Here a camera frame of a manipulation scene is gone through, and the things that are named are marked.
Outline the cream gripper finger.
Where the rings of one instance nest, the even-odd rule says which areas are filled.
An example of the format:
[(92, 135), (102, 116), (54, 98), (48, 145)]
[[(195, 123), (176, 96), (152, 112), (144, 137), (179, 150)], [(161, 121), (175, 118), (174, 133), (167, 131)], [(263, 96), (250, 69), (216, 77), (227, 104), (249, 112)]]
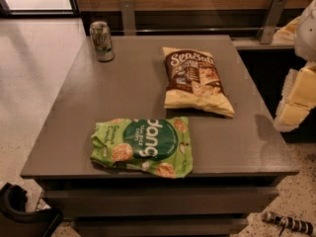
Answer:
[(307, 62), (300, 70), (285, 76), (274, 127), (281, 132), (298, 128), (316, 107), (316, 63)]
[(273, 38), (273, 43), (277, 42), (289, 42), (294, 41), (296, 27), (299, 22), (299, 17), (291, 20), (288, 24), (284, 27), (280, 28), (276, 31)]

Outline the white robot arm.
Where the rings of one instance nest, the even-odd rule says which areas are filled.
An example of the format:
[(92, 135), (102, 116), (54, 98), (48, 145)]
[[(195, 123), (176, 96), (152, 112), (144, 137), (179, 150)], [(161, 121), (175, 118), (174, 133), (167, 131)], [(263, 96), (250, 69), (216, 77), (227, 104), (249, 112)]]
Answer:
[(316, 107), (316, 0), (298, 19), (294, 32), (294, 52), (306, 61), (299, 70), (285, 76), (274, 127), (280, 132), (298, 128)]

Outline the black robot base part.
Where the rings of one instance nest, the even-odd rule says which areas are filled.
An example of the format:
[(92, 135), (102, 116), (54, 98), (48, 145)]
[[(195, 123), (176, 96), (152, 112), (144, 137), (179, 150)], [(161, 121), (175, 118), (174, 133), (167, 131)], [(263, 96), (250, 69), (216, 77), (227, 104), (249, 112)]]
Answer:
[(0, 237), (50, 237), (63, 220), (55, 208), (26, 212), (27, 192), (6, 183), (0, 189)]

